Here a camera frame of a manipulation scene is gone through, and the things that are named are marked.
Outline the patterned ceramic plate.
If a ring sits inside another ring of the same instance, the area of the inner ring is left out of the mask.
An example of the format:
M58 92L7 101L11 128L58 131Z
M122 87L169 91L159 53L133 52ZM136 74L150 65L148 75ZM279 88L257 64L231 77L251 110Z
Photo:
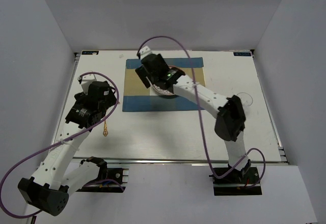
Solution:
M178 67L170 66L168 71L153 80L152 86L162 94L174 96L173 85L177 80L185 75L185 72Z

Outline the blue and tan placemat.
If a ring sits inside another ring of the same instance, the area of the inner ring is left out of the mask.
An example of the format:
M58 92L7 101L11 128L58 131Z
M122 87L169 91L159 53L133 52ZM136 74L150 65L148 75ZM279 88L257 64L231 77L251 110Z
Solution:
M167 58L169 67L177 67L192 77L195 72L196 81L205 86L203 58ZM141 66L138 59L127 59L125 67L123 112L150 112L150 111L191 111L197 110L197 105L183 97L173 95L152 85L146 88L138 75L136 68Z

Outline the clear drinking glass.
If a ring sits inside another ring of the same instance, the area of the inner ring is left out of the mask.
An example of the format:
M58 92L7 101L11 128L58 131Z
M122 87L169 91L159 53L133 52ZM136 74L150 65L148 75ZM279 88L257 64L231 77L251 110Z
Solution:
M250 107L253 104L253 97L246 92L240 92L236 96L240 98L243 107Z

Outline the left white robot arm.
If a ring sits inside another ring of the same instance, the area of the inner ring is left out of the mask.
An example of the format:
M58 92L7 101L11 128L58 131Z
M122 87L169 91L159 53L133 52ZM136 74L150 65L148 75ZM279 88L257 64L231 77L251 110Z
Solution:
M88 81L82 89L75 94L75 103L65 118L60 145L48 153L30 178L18 183L28 204L52 216L59 215L69 197L86 184L107 179L107 163L94 156L82 160L77 169L66 173L75 153L90 134L91 126L100 122L117 102L116 90L107 81Z

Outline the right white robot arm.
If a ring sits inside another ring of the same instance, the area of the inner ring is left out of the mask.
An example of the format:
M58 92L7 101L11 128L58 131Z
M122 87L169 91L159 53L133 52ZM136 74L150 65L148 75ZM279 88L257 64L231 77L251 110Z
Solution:
M151 50L139 51L141 66L136 73L145 85L154 85L179 97L198 103L215 119L214 131L226 145L233 181L243 182L249 175L251 166L244 139L246 116L241 99L234 95L231 98L215 93L195 82L179 68L170 68L161 54L153 54Z

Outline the gold fork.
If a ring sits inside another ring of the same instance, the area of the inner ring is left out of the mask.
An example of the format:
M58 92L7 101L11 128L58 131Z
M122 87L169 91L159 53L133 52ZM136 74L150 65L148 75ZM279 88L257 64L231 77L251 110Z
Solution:
M108 129L107 129L107 123L106 121L103 122L103 136L107 136L108 135Z

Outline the left blue table label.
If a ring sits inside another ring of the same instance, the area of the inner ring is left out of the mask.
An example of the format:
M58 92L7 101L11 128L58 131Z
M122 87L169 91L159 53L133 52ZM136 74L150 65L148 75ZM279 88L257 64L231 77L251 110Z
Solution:
M81 52L81 55L98 55L99 51L97 50L84 50Z

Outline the blue table label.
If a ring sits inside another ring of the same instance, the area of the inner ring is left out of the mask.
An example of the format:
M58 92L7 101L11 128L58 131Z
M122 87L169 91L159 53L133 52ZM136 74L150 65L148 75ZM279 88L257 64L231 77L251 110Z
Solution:
M97 50L84 50L81 52L81 55L98 55L99 51Z
M251 57L251 52L234 52L235 57Z

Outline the right blue table label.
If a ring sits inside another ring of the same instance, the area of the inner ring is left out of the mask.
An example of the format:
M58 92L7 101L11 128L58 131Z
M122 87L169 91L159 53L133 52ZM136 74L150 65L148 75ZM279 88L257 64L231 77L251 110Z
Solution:
M251 52L234 52L235 57L251 57Z

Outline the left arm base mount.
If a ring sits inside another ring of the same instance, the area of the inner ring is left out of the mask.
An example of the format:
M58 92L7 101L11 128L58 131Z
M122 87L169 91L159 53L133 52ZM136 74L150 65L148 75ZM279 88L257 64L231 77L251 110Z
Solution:
M95 193L123 193L128 182L128 168L107 168L101 178L93 180L93 185L87 185L78 189L77 192Z

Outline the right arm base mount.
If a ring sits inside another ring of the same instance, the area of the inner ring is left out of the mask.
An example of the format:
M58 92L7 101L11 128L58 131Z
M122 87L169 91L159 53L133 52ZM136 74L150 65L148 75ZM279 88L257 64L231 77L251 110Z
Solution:
M213 182L214 196L253 196L262 195L261 185L258 182L259 173L256 167L250 167L244 177L236 179L229 174L222 179L209 175Z

